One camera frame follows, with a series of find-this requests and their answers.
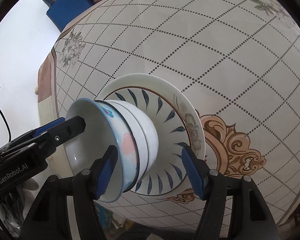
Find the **white bowl blue rim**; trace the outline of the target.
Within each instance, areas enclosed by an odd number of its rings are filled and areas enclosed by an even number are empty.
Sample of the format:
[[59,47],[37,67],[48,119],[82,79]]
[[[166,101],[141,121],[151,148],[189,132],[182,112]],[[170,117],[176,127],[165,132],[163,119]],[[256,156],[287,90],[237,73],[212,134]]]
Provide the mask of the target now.
[[64,143],[73,174],[89,168],[102,158],[110,145],[118,151],[117,163],[100,201],[111,203],[130,190],[140,171],[138,148],[132,130],[124,116],[105,101],[81,98],[72,103],[66,120],[75,116],[85,121],[84,132]]

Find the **white bowl pink flowers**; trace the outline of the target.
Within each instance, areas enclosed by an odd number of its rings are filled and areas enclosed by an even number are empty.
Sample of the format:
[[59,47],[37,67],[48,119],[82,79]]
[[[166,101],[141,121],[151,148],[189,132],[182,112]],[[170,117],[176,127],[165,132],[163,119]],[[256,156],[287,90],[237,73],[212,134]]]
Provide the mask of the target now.
[[157,130],[151,119],[133,104],[119,100],[107,100],[107,102],[121,113],[133,133],[139,156],[137,178],[139,182],[150,172],[157,158],[159,149]]

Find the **white bowl black rim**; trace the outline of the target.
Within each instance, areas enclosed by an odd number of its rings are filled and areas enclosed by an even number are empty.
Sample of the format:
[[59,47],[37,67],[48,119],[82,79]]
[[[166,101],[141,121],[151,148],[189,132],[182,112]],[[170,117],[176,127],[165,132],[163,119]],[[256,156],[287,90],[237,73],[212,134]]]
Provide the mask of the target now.
[[139,171],[136,179],[138,183],[143,179],[149,166],[148,141],[142,126],[144,114],[136,106],[126,101],[106,100],[106,103],[112,105],[123,116],[132,132],[132,142],[136,146],[138,153],[137,164],[139,165]]

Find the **blue leaf pattern plate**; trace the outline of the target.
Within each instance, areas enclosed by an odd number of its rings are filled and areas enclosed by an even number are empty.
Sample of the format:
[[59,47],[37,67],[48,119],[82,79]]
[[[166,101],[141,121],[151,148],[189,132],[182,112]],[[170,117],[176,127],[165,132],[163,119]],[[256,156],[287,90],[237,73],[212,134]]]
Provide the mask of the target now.
[[155,163],[143,180],[132,191],[144,196],[163,196],[176,190],[186,178],[181,163],[184,146],[190,146],[190,135],[185,121],[168,100],[142,87],[118,89],[106,100],[126,101],[142,110],[153,122],[159,139]]

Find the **white plate grey flowers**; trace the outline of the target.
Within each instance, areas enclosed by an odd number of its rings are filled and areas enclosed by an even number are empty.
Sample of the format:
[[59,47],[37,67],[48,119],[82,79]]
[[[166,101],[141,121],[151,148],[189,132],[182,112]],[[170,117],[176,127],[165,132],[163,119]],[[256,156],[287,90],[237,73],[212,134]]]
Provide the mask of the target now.
[[[187,99],[187,97],[174,85],[169,82],[149,74],[128,74],[114,81],[111,81],[99,94],[98,98],[105,100],[112,92],[128,87],[142,87],[154,91],[164,96],[169,103],[177,110],[177,113],[181,115],[185,121],[186,128],[190,135],[190,148],[192,148],[194,154],[199,159],[205,157],[205,138],[203,128],[200,124],[199,116],[194,109],[193,105]],[[186,175],[184,182],[172,193],[168,195],[158,196],[162,198],[175,196],[180,194],[185,189],[190,187],[190,181]]]

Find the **beige striped bed cover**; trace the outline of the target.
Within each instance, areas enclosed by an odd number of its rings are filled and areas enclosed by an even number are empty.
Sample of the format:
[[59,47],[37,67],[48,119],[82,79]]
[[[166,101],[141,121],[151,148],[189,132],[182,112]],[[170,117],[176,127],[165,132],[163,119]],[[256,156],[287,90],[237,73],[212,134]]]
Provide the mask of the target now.
[[52,170],[59,177],[71,177],[71,171],[64,146],[61,144],[62,135],[57,134],[57,127],[51,122],[59,119],[56,98],[56,57],[50,52],[38,72],[38,112],[40,126],[48,126],[48,140],[45,146],[50,156],[47,158]]

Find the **blue folded mat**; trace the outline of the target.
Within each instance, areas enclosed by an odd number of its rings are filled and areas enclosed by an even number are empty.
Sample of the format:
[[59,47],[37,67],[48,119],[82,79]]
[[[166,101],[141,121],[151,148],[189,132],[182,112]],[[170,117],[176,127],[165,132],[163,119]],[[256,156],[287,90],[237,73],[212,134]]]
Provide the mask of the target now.
[[74,18],[93,5],[92,0],[56,0],[49,7],[46,15],[59,31]]

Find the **floral diamond pattern tablecloth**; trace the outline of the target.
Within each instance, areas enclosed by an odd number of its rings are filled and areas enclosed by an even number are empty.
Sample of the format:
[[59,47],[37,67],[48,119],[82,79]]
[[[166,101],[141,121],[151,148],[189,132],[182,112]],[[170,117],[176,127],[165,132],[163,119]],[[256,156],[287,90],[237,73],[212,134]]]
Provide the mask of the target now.
[[249,175],[282,237],[300,223],[300,29],[277,0],[104,0],[62,31],[38,75],[41,124],[111,81],[152,74],[211,168]]

